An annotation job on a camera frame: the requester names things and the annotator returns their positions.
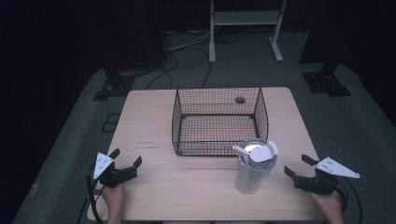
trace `wire mesh basket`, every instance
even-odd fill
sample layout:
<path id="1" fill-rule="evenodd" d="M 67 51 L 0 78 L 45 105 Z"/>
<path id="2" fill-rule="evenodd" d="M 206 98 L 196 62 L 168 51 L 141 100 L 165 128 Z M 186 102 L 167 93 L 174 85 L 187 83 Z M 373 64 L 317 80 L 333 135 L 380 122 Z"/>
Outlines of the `wire mesh basket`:
<path id="1" fill-rule="evenodd" d="M 179 156 L 235 156 L 233 145 L 268 137 L 261 88 L 177 90 L 172 142 Z"/>

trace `wooden table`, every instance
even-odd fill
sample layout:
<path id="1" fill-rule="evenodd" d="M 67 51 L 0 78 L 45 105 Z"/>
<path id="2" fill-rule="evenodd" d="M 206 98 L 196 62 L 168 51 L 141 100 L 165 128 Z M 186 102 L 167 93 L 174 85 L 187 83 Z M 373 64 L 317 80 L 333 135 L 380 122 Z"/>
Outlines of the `wooden table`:
<path id="1" fill-rule="evenodd" d="M 236 157 L 179 157 L 172 146 L 175 90 L 131 91 L 122 110 L 109 152 L 120 149 L 116 167 L 143 163 L 138 177 L 125 182 L 123 218 L 158 221 L 322 220 L 310 196 L 295 189 L 284 166 L 297 175 L 314 176 L 301 161 L 318 155 L 297 105 L 287 88 L 262 88 L 269 119 L 268 141 L 279 148 L 277 163 L 253 195 L 235 187 Z M 97 210 L 107 218 L 102 197 Z M 89 219 L 94 219 L 91 208 Z"/>

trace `dark background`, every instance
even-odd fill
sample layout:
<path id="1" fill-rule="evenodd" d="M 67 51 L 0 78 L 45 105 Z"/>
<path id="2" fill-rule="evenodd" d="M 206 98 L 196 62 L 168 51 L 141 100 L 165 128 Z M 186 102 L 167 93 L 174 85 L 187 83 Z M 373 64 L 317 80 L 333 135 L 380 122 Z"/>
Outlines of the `dark background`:
<path id="1" fill-rule="evenodd" d="M 151 3 L 1 1 L 1 220 L 14 218 L 82 89 L 103 63 L 141 69 L 161 62 L 157 41 L 163 33 Z M 208 28 L 208 0 L 157 3 L 164 30 Z M 278 2 L 230 5 L 272 9 Z M 216 6 L 226 8 L 228 1 Z M 335 57 L 359 75 L 395 123 L 395 9 L 379 0 L 289 0 L 282 29 L 311 28 L 301 63 Z"/>

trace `white metal frame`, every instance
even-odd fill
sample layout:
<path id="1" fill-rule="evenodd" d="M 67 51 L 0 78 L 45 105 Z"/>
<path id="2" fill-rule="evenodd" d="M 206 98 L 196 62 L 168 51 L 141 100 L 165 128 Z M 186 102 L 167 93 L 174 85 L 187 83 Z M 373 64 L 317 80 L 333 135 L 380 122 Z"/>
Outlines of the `white metal frame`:
<path id="1" fill-rule="evenodd" d="M 274 36 L 269 37 L 271 48 L 276 57 L 276 61 L 283 62 L 283 57 L 277 46 L 280 25 L 285 14 L 287 0 L 282 0 L 280 10 L 268 11 L 225 11 L 215 12 L 215 0 L 210 1 L 210 40 L 209 40 L 209 61 L 216 61 L 215 48 L 215 26 L 217 25 L 262 25 L 274 24 L 276 26 Z"/>

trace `human hand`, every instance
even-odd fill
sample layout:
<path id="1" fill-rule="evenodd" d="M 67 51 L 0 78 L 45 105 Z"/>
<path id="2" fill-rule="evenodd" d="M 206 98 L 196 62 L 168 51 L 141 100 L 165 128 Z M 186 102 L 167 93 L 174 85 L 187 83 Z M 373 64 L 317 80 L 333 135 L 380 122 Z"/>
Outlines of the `human hand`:
<path id="1" fill-rule="evenodd" d="M 336 191 L 327 195 L 308 193 L 317 203 L 321 213 L 329 224 L 344 224 L 342 212 L 343 200 Z"/>
<path id="2" fill-rule="evenodd" d="M 102 195 L 107 204 L 107 224 L 120 224 L 125 198 L 125 187 L 122 183 L 114 188 L 105 187 Z"/>

